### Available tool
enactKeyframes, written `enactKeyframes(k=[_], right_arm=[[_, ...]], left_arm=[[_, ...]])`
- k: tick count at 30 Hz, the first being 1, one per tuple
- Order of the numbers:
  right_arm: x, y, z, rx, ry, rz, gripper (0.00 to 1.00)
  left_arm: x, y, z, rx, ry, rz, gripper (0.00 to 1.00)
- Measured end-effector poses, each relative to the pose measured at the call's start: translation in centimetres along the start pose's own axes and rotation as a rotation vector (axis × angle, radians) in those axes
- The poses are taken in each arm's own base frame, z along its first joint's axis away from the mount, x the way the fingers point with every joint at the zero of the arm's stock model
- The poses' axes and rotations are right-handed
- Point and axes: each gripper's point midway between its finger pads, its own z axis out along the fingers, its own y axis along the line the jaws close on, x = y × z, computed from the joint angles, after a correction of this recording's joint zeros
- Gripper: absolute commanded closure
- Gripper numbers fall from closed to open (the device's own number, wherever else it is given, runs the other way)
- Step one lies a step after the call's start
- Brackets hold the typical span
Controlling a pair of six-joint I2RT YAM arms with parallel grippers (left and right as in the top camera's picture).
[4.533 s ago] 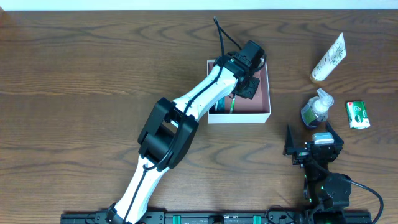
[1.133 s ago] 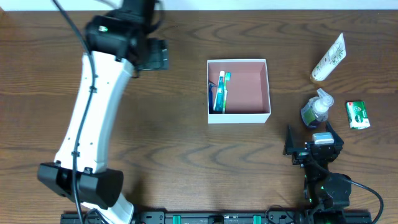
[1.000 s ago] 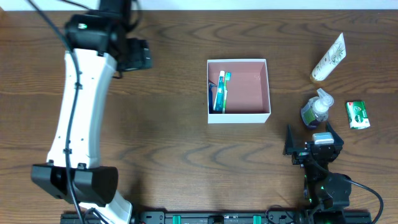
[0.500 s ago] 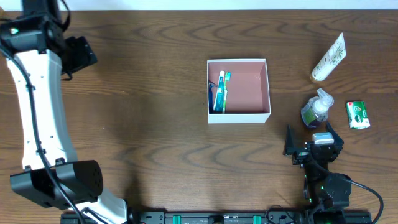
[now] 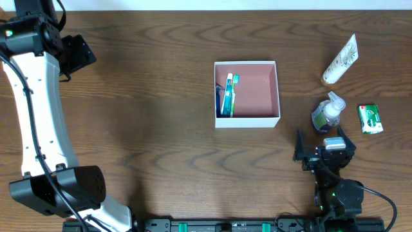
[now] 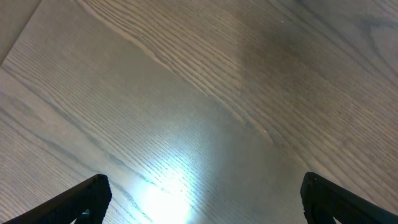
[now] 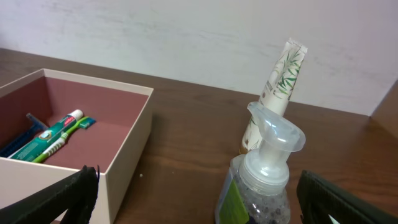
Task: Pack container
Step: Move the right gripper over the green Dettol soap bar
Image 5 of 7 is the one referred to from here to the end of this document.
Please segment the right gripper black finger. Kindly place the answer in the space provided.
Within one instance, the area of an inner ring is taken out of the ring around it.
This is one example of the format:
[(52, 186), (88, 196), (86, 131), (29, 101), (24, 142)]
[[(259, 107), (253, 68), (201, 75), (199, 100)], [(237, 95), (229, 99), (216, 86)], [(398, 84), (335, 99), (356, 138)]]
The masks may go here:
[(346, 145), (346, 149), (350, 150), (350, 151), (355, 151), (356, 150), (356, 146), (354, 145), (354, 143), (346, 136), (346, 134), (344, 133), (343, 129), (338, 126), (337, 127), (337, 136), (341, 137)]
[(303, 137), (302, 137), (301, 131), (297, 130), (293, 160), (303, 160), (304, 158), (305, 158), (305, 151), (304, 151)]

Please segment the green soap bar package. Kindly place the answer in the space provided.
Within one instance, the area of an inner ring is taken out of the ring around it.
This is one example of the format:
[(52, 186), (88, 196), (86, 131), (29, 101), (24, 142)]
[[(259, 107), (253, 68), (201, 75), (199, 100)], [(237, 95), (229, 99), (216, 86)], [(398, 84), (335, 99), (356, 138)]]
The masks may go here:
[(358, 113), (363, 134), (376, 134), (384, 131), (376, 104), (360, 105)]

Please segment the clear foam soap pump bottle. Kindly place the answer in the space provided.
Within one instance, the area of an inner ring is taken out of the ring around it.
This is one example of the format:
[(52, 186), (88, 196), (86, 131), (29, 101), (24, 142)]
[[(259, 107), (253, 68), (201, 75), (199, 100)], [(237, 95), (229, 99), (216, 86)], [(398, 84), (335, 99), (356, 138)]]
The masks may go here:
[(328, 96), (329, 99), (321, 102), (311, 113), (312, 124), (320, 134), (326, 134), (339, 125), (340, 114), (346, 107), (346, 102), (334, 92), (329, 92)]

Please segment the teal toothpaste tube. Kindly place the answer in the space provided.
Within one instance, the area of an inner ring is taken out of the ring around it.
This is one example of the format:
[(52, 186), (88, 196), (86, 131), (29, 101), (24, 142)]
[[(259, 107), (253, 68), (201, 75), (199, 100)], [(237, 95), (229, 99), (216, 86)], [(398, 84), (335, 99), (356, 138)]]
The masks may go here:
[(222, 108), (221, 108), (221, 114), (224, 117), (230, 116), (231, 104), (232, 104), (232, 80), (233, 80), (233, 74), (229, 73), (227, 75), (225, 95), (223, 98), (223, 103), (222, 103)]

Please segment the white lotion tube leaf print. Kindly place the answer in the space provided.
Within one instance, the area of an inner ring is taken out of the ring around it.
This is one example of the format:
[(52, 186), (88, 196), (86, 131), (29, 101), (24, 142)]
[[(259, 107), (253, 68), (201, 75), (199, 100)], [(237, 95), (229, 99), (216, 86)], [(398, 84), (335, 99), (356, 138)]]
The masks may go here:
[(335, 84), (358, 58), (357, 40), (353, 34), (324, 71), (321, 81), (326, 85)]

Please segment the green white toothbrush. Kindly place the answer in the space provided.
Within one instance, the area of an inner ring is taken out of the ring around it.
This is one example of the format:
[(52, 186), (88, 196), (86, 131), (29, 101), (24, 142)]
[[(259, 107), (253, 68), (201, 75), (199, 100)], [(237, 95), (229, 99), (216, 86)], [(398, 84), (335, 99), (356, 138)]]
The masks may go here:
[(239, 82), (239, 75), (234, 75), (232, 78), (232, 98), (231, 98), (231, 109), (230, 109), (230, 118), (234, 116), (234, 104), (236, 100), (235, 85)]

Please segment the blue razor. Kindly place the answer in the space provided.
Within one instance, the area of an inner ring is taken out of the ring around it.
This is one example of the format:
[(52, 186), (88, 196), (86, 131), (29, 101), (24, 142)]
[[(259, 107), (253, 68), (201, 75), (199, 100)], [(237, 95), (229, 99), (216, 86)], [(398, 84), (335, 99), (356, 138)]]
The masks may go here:
[(216, 117), (220, 118), (221, 117), (221, 95), (220, 93), (225, 93), (225, 89), (220, 86), (216, 85)]

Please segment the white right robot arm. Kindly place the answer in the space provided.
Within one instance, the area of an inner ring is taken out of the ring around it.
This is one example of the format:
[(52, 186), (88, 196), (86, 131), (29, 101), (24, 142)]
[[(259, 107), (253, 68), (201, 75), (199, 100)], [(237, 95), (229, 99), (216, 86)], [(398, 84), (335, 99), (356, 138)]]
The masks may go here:
[[(389, 197), (358, 180), (341, 177), (340, 170), (350, 163), (355, 150), (356, 146), (340, 126), (335, 137), (325, 138), (323, 145), (313, 151), (307, 150), (302, 133), (297, 131), (293, 160), (301, 162), (302, 170), (315, 175), (314, 202), (321, 210), (314, 218), (296, 221), (301, 231), (390, 231), (393, 228), (398, 210)], [(362, 213), (365, 192), (391, 205), (393, 214), (387, 226), (382, 220), (357, 218)]]

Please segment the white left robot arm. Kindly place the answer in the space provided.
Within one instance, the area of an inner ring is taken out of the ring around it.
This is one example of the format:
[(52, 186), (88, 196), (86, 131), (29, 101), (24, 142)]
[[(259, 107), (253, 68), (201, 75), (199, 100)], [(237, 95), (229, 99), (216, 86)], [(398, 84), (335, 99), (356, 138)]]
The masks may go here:
[(61, 36), (65, 16), (51, 0), (15, 0), (15, 16), (1, 24), (1, 61), (20, 124), (22, 179), (12, 198), (45, 216), (73, 218), (75, 231), (135, 231), (129, 207), (106, 192), (97, 166), (81, 166), (66, 130), (59, 84), (95, 62), (82, 36)]

